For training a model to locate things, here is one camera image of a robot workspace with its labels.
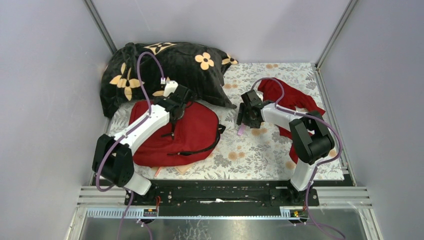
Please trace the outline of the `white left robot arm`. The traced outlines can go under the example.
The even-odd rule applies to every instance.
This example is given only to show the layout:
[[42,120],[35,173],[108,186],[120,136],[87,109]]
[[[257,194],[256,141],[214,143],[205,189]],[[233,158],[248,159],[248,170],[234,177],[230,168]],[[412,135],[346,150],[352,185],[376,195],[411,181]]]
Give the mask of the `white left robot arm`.
[[162,96],[155,97],[153,101],[146,100],[146,112],[128,127],[114,135],[101,135],[97,140],[92,162],[97,189],[105,191],[100,187],[100,178],[104,178],[112,186],[136,193],[135,197],[142,205],[152,204],[155,200],[152,183],[135,172],[133,156],[156,131],[168,123],[180,120],[193,98],[193,91],[170,81],[165,85]]

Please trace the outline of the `red student backpack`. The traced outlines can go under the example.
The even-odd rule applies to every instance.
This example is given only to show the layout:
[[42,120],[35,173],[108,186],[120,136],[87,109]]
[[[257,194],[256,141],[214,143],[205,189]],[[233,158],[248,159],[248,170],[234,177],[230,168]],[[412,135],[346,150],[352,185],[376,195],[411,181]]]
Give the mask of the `red student backpack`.
[[144,167],[176,167],[205,160],[220,141],[226,127],[214,111],[193,102],[176,125],[168,123],[155,131],[133,155]]

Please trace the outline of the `pink eraser stick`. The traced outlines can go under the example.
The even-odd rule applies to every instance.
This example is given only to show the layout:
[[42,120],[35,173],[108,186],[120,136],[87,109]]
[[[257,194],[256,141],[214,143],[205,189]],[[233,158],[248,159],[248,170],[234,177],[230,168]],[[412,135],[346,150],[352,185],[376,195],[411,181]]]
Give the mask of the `pink eraser stick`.
[[244,125],[243,123],[240,125],[238,131],[237,131],[237,135],[238,136],[242,136],[244,134],[246,130],[246,125]]

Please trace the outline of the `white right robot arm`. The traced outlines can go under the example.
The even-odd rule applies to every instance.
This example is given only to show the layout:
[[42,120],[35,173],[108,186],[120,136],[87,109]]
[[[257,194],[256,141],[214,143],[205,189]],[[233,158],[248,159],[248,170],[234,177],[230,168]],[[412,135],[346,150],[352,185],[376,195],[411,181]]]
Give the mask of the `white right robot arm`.
[[335,148],[329,125],[318,111],[302,113],[263,101],[253,89],[242,94],[241,99],[237,125],[259,129],[266,122],[290,132],[298,162],[290,178],[293,188],[287,191],[286,198],[293,206],[301,205],[307,199],[305,190],[312,186],[318,164]]

